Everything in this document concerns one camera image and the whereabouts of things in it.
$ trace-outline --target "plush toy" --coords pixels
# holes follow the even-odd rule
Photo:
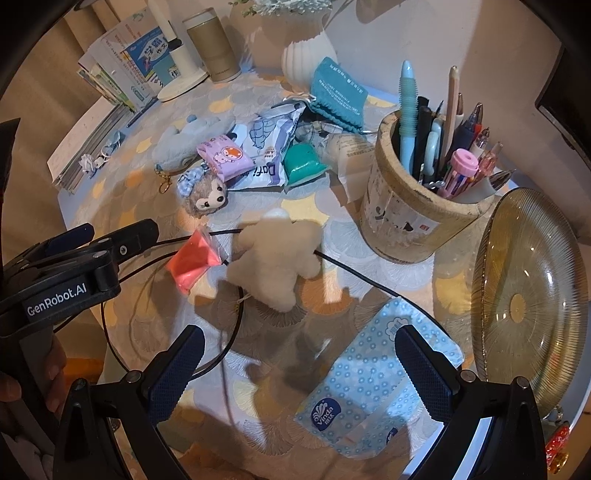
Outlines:
[[[187,168],[197,157],[197,146],[206,140],[227,134],[236,124],[236,118],[230,115],[224,120],[216,116],[197,118],[187,117],[187,125],[179,131],[174,125],[168,127],[158,145],[154,147],[152,159],[154,168],[165,173]]]
[[[228,198],[224,182],[202,165],[190,168],[178,178],[177,191],[186,212],[196,218],[222,208]]]
[[[314,250],[322,241],[322,227],[310,220],[292,223],[283,209],[274,209],[238,235],[245,249],[228,266],[226,278],[278,312],[296,305],[298,275],[310,279],[320,272]]]

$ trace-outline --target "white lamp base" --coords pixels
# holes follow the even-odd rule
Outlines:
[[[197,68],[197,72],[189,76],[177,77],[168,85],[165,85],[162,90],[160,90],[158,94],[158,100],[161,102],[168,102],[169,100],[172,100],[173,98],[176,98],[196,87],[207,77],[209,77],[209,74],[200,68]]]

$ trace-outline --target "amber glass plate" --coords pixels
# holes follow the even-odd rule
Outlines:
[[[497,205],[480,242],[471,314],[480,378],[527,378],[546,416],[583,351],[587,277],[570,225],[542,193],[516,189]]]

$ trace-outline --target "wooden pen holder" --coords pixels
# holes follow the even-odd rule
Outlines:
[[[395,113],[380,124],[376,162],[361,211],[361,234],[381,257],[418,263],[486,213],[493,197],[463,205],[445,200],[419,184],[394,153]]]

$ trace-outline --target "textured gripper pad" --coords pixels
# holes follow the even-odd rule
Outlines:
[[[433,351],[411,325],[398,330],[394,346],[431,418],[448,422],[453,414],[453,395],[459,390],[456,369],[442,353]]]
[[[167,420],[199,365],[205,349],[205,337],[195,325],[185,327],[181,335],[166,351],[159,353],[146,369],[154,364],[159,374],[148,390],[148,418],[152,425]]]

